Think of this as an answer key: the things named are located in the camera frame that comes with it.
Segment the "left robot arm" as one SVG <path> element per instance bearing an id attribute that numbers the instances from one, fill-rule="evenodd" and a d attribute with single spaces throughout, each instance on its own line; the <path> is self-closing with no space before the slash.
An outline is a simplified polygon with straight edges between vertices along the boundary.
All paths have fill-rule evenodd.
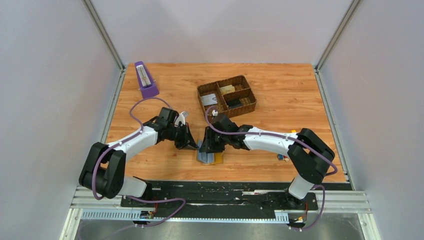
<path id="1" fill-rule="evenodd" d="M 153 193 L 148 183 L 125 174 L 126 163 L 143 150 L 169 140 L 177 149 L 197 150 L 186 121 L 188 113 L 163 107 L 159 115 L 142 124 L 136 131 L 109 144 L 94 143 L 87 155 L 78 182 L 95 192 L 97 198 L 113 199 L 132 196 L 140 206 L 149 206 Z"/>

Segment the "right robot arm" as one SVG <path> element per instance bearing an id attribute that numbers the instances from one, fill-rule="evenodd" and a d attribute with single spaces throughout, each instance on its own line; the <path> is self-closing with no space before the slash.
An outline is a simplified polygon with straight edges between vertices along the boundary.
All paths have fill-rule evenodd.
<path id="1" fill-rule="evenodd" d="M 334 151 L 309 128 L 280 133 L 247 124 L 238 126 L 223 113 L 207 124 L 200 153 L 222 153 L 229 145 L 234 149 L 260 150 L 289 158 L 297 171 L 285 195 L 286 204 L 292 209 L 301 207 L 313 187 L 338 171 L 333 163 Z"/>

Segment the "black card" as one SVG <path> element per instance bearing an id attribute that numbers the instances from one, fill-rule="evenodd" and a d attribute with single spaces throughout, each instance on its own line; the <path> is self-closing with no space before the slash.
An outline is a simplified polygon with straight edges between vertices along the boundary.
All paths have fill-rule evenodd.
<path id="1" fill-rule="evenodd" d="M 229 109 L 236 109 L 243 106 L 243 103 L 241 102 L 240 99 L 228 100 L 226 103 Z"/>

